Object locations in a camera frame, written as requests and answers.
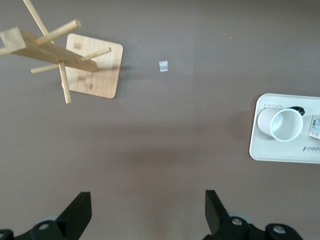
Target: wooden base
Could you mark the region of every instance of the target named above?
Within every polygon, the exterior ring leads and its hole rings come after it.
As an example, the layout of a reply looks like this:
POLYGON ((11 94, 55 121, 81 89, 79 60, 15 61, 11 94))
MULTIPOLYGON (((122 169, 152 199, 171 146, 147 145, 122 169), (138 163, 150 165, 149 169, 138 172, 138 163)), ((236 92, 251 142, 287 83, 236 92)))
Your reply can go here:
POLYGON ((81 56, 87 56, 105 48, 111 48, 111 52, 92 58, 99 71, 89 72, 66 67, 70 91, 108 99, 116 96, 124 50, 122 45, 73 33, 68 35, 66 42, 67 50, 81 56))

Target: metal screw head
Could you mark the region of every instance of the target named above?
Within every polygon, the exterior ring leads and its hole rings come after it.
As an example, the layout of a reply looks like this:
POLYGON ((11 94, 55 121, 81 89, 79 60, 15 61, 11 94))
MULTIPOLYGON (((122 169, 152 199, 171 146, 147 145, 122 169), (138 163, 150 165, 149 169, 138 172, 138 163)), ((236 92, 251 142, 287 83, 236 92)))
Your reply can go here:
POLYGON ((49 224, 45 223, 45 224, 42 224, 38 229, 39 230, 45 230, 49 227, 49 224))
POLYGON ((242 225, 242 221, 239 218, 232 219, 232 223, 234 225, 237 225, 237 226, 241 226, 242 225))
POLYGON ((282 226, 278 226, 278 225, 273 227, 273 231, 275 231, 278 234, 285 234, 286 233, 286 230, 282 226))

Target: small label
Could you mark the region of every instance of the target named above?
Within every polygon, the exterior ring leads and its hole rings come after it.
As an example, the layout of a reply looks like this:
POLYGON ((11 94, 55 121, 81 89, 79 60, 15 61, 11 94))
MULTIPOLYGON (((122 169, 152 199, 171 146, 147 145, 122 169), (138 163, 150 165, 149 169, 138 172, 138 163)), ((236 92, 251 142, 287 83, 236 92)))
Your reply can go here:
POLYGON ((309 136, 315 139, 320 139, 320 115, 312 116, 309 136))

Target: white sticker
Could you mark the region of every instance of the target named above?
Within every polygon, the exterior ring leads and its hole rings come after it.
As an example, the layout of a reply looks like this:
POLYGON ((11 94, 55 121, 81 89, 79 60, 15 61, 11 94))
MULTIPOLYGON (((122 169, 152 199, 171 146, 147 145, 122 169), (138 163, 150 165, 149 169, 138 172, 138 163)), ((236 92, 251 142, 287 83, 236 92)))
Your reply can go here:
POLYGON ((168 72, 168 60, 159 61, 160 72, 168 72))
POLYGON ((320 139, 320 115, 313 115, 309 130, 309 136, 320 139))

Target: cup rim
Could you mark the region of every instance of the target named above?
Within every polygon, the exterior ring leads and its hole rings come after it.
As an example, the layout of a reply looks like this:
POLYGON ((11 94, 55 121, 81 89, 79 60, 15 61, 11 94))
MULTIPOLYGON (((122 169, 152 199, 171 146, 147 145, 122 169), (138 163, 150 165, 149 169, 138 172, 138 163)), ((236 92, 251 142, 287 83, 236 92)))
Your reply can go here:
POLYGON ((273 137, 275 140, 279 141, 279 142, 289 142, 289 141, 292 141, 293 139, 295 139, 296 137, 299 136, 299 134, 300 134, 301 131, 302 131, 303 126, 304 126, 304 120, 303 120, 301 114, 300 114, 297 110, 294 110, 294 109, 292 109, 292 108, 284 108, 284 109, 281 109, 280 111, 278 111, 278 112, 272 117, 271 122, 270 122, 270 133, 271 133, 272 137, 273 137), (274 134, 274 132, 272 131, 272 123, 273 123, 274 119, 276 118, 276 116, 278 116, 279 114, 281 114, 281 113, 283 113, 283 112, 287 112, 287 111, 294 112, 294 113, 296 113, 296 114, 298 115, 298 117, 299 117, 299 119, 300 119, 300 129, 299 129, 299 131, 297 132, 297 134, 294 135, 293 137, 291 137, 291 138, 289 138, 289 139, 280 139, 280 138, 276 137, 275 134, 274 134))

